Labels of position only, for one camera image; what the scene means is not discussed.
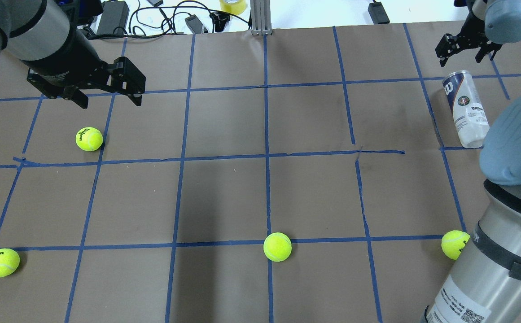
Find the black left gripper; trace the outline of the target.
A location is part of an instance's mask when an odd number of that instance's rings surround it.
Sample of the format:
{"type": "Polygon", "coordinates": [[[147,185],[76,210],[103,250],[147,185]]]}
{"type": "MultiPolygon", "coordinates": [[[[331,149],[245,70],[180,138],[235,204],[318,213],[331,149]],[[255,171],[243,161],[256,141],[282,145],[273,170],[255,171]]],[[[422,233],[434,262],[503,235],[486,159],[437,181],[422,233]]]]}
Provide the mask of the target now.
{"type": "Polygon", "coordinates": [[[94,67],[79,64],[71,71],[55,76],[30,69],[27,80],[49,98],[63,97],[80,108],[87,109],[89,99],[82,92],[84,89],[123,94],[135,106],[141,106],[147,78],[131,59],[118,57],[113,63],[100,61],[94,67]]]}

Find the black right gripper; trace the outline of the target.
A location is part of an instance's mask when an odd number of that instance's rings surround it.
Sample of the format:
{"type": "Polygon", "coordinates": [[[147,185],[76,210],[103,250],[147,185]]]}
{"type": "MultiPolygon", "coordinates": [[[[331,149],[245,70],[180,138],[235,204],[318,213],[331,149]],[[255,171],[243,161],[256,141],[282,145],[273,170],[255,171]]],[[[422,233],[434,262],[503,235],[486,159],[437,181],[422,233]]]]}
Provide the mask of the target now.
{"type": "Polygon", "coordinates": [[[475,56],[475,61],[481,63],[484,57],[489,57],[490,61],[494,61],[501,45],[490,41],[484,32],[484,21],[469,13],[459,33],[443,35],[435,47],[435,53],[439,58],[439,65],[445,67],[449,57],[454,52],[476,48],[479,48],[479,50],[475,56]]]}

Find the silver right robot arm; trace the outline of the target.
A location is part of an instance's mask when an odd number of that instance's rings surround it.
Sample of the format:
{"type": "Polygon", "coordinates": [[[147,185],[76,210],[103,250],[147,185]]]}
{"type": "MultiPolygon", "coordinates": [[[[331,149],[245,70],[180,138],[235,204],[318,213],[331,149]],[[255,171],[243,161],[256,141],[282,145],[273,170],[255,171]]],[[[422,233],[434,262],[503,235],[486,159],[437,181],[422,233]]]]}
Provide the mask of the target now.
{"type": "Polygon", "coordinates": [[[514,323],[521,314],[521,96],[489,126],[475,116],[467,71],[442,81],[465,148],[482,148],[479,164],[490,200],[422,323],[514,323]]]}

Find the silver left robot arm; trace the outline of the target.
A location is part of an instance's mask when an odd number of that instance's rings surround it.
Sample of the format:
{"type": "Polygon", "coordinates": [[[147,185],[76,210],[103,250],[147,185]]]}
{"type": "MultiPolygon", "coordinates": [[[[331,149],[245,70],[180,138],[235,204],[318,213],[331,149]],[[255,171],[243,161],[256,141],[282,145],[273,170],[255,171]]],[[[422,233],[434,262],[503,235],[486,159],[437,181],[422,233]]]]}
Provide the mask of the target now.
{"type": "Polygon", "coordinates": [[[43,96],[88,108],[84,89],[127,96],[141,106],[146,77],[127,57],[103,61],[89,39],[53,0],[0,0],[0,53],[28,67],[43,96]]]}

